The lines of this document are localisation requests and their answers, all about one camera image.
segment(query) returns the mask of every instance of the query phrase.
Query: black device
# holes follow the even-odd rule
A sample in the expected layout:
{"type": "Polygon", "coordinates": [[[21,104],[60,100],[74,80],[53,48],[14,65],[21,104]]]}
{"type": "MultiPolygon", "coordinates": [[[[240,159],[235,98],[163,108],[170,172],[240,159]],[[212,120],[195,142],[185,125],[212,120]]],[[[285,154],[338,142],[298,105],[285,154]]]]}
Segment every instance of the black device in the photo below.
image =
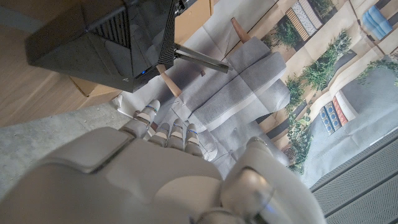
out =
{"type": "Polygon", "coordinates": [[[175,17],[195,1],[83,1],[26,39],[28,63],[130,92],[177,57],[226,73],[227,64],[174,43],[175,17]]]}

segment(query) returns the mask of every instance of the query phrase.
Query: wooden leg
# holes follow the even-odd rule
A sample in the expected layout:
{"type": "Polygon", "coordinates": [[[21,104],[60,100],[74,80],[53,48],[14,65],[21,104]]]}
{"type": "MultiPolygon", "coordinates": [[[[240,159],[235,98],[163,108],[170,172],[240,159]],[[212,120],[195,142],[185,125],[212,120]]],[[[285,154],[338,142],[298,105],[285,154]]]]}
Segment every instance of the wooden leg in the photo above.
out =
{"type": "Polygon", "coordinates": [[[150,124],[150,127],[156,132],[158,125],[155,122],[152,122],[152,124],[150,124]]]}
{"type": "Polygon", "coordinates": [[[173,82],[173,80],[166,74],[166,67],[164,65],[156,65],[157,70],[160,73],[160,76],[163,78],[164,82],[173,93],[175,97],[178,97],[182,91],[181,89],[173,82]]]}
{"type": "Polygon", "coordinates": [[[234,29],[236,33],[238,34],[238,37],[241,39],[242,43],[246,43],[248,40],[251,39],[249,34],[244,31],[244,29],[239,25],[239,23],[236,21],[235,17],[231,19],[232,26],[234,26],[234,29]]]}

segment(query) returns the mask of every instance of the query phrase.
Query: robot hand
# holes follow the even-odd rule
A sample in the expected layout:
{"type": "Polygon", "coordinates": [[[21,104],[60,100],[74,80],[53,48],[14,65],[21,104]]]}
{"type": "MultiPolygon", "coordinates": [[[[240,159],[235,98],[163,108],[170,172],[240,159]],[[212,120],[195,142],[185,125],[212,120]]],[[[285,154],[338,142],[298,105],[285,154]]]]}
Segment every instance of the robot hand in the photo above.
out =
{"type": "Polygon", "coordinates": [[[99,128],[54,150],[0,203],[3,223],[325,223],[311,192],[253,137],[225,180],[183,122],[143,138],[160,103],[120,130],[99,128]]]}
{"type": "MultiPolygon", "coordinates": [[[[159,110],[160,103],[158,100],[152,100],[141,112],[135,113],[133,120],[128,122],[121,128],[121,131],[131,133],[136,138],[143,138],[146,132],[153,122],[157,111],[159,110]]],[[[183,140],[183,121],[176,119],[173,123],[172,130],[170,132],[170,125],[163,123],[156,130],[154,134],[148,140],[160,147],[169,147],[184,151],[194,156],[202,157],[197,128],[194,124],[189,124],[185,135],[185,143],[183,140]]]]}

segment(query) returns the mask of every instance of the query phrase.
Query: gray fabric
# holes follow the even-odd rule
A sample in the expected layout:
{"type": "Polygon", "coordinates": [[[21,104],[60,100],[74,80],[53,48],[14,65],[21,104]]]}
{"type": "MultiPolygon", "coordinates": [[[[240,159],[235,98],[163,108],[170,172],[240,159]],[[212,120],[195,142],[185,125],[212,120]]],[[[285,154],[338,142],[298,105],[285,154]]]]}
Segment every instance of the gray fabric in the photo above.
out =
{"type": "Polygon", "coordinates": [[[200,135],[200,141],[208,147],[214,147],[216,145],[215,142],[218,141],[217,139],[227,139],[228,142],[221,142],[229,150],[235,151],[251,137],[263,134],[260,126],[255,122],[258,117],[282,109],[289,101],[290,93],[288,89],[282,80],[278,80],[259,98],[234,114],[234,116],[226,120],[221,126],[212,131],[206,130],[206,134],[200,135]],[[236,142],[234,139],[230,141],[232,138],[239,136],[240,138],[237,140],[239,142],[236,142]]]}
{"type": "Polygon", "coordinates": [[[277,0],[220,0],[214,5],[215,13],[203,28],[215,47],[226,54],[240,41],[231,18],[235,17],[244,30],[250,30],[276,2],[277,0]]]}
{"type": "MultiPolygon", "coordinates": [[[[201,125],[209,124],[216,118],[223,115],[225,111],[229,110],[233,106],[236,106],[251,94],[254,94],[254,92],[260,89],[260,87],[275,83],[283,75],[285,68],[286,64],[279,52],[259,60],[255,64],[245,69],[241,74],[239,74],[239,76],[234,78],[227,85],[225,85],[203,106],[194,111],[193,115],[196,117],[196,119],[201,121],[201,125]]],[[[277,95],[285,94],[283,88],[273,88],[273,90],[277,95]]]]}
{"type": "Polygon", "coordinates": [[[195,111],[227,83],[237,77],[245,68],[266,57],[270,52],[269,48],[259,39],[252,38],[244,44],[244,47],[242,46],[232,54],[228,60],[223,60],[223,62],[229,62],[234,70],[224,74],[216,70],[206,69],[206,75],[192,81],[182,91],[179,100],[184,102],[190,111],[195,111]]]}
{"type": "Polygon", "coordinates": [[[238,73],[242,73],[243,70],[268,56],[270,53],[271,50],[269,47],[263,44],[261,40],[251,38],[244,43],[244,47],[240,47],[230,56],[228,62],[238,73]]]}
{"type": "Polygon", "coordinates": [[[366,80],[369,84],[360,85],[354,80],[343,87],[342,92],[359,116],[330,136],[320,117],[315,118],[313,141],[301,176],[307,187],[398,127],[398,87],[394,80],[393,72],[376,69],[366,80]]]}
{"type": "Polygon", "coordinates": [[[213,70],[195,79],[173,102],[163,120],[171,124],[181,118],[185,125],[193,123],[198,129],[202,127],[198,137],[204,155],[217,153],[213,162],[217,161],[217,166],[226,171],[234,164],[231,153],[246,145],[251,137],[263,134],[255,120],[282,109],[290,101],[289,90],[279,79],[286,68],[282,56],[270,54],[257,38],[246,42],[228,62],[233,71],[223,74],[213,70]],[[240,104],[245,106],[230,117],[225,116],[225,121],[221,119],[219,126],[204,128],[245,99],[240,104]]]}

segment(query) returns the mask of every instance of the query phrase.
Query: wooden floor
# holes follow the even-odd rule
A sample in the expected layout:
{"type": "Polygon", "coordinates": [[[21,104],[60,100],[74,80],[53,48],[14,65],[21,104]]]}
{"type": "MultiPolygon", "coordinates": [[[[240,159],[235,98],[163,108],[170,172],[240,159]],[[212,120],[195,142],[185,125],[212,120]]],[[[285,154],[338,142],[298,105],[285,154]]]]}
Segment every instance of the wooden floor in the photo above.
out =
{"type": "MultiPolygon", "coordinates": [[[[1,1],[0,6],[48,22],[77,0],[1,1]]],[[[29,33],[0,25],[0,127],[105,103],[119,94],[85,97],[69,76],[29,66],[29,33]]]]}

